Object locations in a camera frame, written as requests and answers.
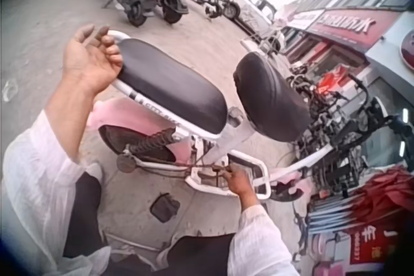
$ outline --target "pink scooter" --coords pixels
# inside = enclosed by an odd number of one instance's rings
[[[204,77],[158,48],[117,31],[114,36],[124,67],[113,86],[126,95],[96,102],[88,127],[98,129],[118,154],[126,173],[147,170],[187,172],[192,188],[234,195],[218,168],[242,165],[259,199],[270,197],[270,183],[299,168],[310,167],[332,147],[325,146],[290,167],[271,169],[259,159],[236,151],[259,132],[280,142],[296,140],[307,128],[307,104],[258,53],[247,54],[234,72],[246,116],[228,109],[221,91]]]

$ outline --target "coil spring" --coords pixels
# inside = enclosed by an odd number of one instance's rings
[[[145,153],[154,149],[160,149],[175,142],[173,134],[175,129],[165,129],[154,135],[148,136],[136,145],[130,145],[129,151],[133,154]]]

